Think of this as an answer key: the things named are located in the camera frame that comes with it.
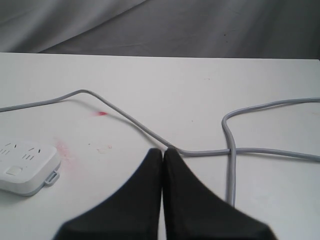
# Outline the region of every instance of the white tabletop surface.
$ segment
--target white tabletop surface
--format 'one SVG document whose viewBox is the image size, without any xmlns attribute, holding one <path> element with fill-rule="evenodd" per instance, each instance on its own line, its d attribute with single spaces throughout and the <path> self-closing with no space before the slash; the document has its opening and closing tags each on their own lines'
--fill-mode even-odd
<svg viewBox="0 0 320 240">
<path fill-rule="evenodd" d="M 320 96 L 318 60 L 151 58 L 0 53 L 0 107 L 97 92 L 174 145 L 226 148 L 222 117 L 276 100 Z M 98 112 L 108 115 L 98 116 Z M 320 155 L 320 104 L 278 107 L 228 121 L 238 147 Z M 0 113 L 0 135 L 58 148 L 60 179 L 32 197 L 0 192 L 0 239 L 49 240 L 105 200 L 135 171 L 150 140 L 92 96 Z M 226 156 L 185 158 L 224 198 Z M 320 164 L 270 155 L 237 157 L 236 207 L 280 240 L 319 239 Z M 164 240 L 163 213 L 159 239 Z"/>
</svg>

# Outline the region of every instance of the power strip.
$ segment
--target power strip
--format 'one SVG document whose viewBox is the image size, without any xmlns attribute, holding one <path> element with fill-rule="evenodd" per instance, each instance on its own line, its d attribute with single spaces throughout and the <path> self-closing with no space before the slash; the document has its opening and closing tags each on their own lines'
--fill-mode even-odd
<svg viewBox="0 0 320 240">
<path fill-rule="evenodd" d="M 0 190 L 32 196 L 57 181 L 60 163 L 53 146 L 0 138 Z"/>
</svg>

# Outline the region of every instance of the gray cloth backdrop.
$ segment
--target gray cloth backdrop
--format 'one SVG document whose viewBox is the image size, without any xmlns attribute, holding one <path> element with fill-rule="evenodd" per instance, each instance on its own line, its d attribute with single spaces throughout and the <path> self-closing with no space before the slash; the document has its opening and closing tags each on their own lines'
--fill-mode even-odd
<svg viewBox="0 0 320 240">
<path fill-rule="evenodd" d="M 320 56 L 319 0 L 0 0 L 0 51 Z"/>
</svg>

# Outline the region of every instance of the power cord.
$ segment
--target power cord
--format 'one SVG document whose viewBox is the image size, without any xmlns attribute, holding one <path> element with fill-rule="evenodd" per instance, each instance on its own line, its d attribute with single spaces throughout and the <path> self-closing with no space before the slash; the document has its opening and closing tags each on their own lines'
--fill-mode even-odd
<svg viewBox="0 0 320 240">
<path fill-rule="evenodd" d="M 54 99 L 45 100 L 45 101 L 37 101 L 33 103 L 27 103 L 22 105 L 15 105 L 15 106 L 7 106 L 0 108 L 1 112 L 7 112 L 7 111 L 13 111 L 13 110 L 19 110 L 19 109 L 26 109 L 26 108 L 32 108 L 37 106 L 43 106 L 48 104 L 54 104 L 57 102 L 60 102 L 62 100 L 65 100 L 67 98 L 70 98 L 77 94 L 89 94 L 97 99 L 99 99 L 101 102 L 124 116 L 126 119 L 134 123 L 137 127 L 139 127 L 142 131 L 165 145 L 166 147 L 173 147 L 177 149 L 177 151 L 184 156 L 189 157 L 203 157 L 203 156 L 219 156 L 219 155 L 229 155 L 230 154 L 230 161 L 228 162 L 228 169 L 227 169 L 227 187 L 226 187 L 226 202 L 229 203 L 231 206 L 235 206 L 235 200 L 236 200 L 236 157 L 237 154 L 244 154 L 244 153 L 255 153 L 255 154 L 272 154 L 272 155 L 281 155 L 281 156 L 287 156 L 292 158 L 298 158 L 298 159 L 304 159 L 311 162 L 318 162 L 320 163 L 320 156 L 318 155 L 311 155 L 311 154 L 304 154 L 299 152 L 293 152 L 293 151 L 284 151 L 284 150 L 278 150 L 278 149 L 269 149 L 269 148 L 236 148 L 236 142 L 235 139 L 231 133 L 231 130 L 229 129 L 227 125 L 227 120 L 231 117 L 234 117 L 236 115 L 245 114 L 249 112 L 253 112 L 260 109 L 266 109 L 274 106 L 279 105 L 293 105 L 293 104 L 302 104 L 302 103 L 319 103 L 320 97 L 314 97 L 314 98 L 301 98 L 301 99 L 288 99 L 288 100 L 280 100 L 280 101 L 274 101 L 262 105 L 256 105 L 256 106 L 250 106 L 245 107 L 242 109 L 238 109 L 235 111 L 232 111 L 225 115 L 222 119 L 222 128 L 225 133 L 225 137 L 227 140 L 227 149 L 220 149 L 220 150 L 204 150 L 204 151 L 188 151 L 183 150 L 181 148 L 175 147 L 173 144 L 156 134 L 155 132 L 151 131 L 149 128 L 144 126 L 142 123 L 134 119 L 129 114 L 122 111 L 120 108 L 116 107 L 109 101 L 105 100 L 103 97 L 98 95 L 97 93 L 81 89 L 77 91 L 73 91 L 71 93 L 68 93 L 64 96 L 60 96 Z"/>
</svg>

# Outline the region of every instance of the white power strip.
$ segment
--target white power strip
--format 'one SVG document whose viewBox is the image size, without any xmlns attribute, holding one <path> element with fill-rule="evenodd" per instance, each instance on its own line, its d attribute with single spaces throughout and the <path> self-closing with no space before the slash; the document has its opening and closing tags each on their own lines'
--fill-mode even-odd
<svg viewBox="0 0 320 240">
<path fill-rule="evenodd" d="M 56 182 L 60 163 L 53 146 L 0 138 L 0 190 L 34 195 L 44 185 Z"/>
</svg>

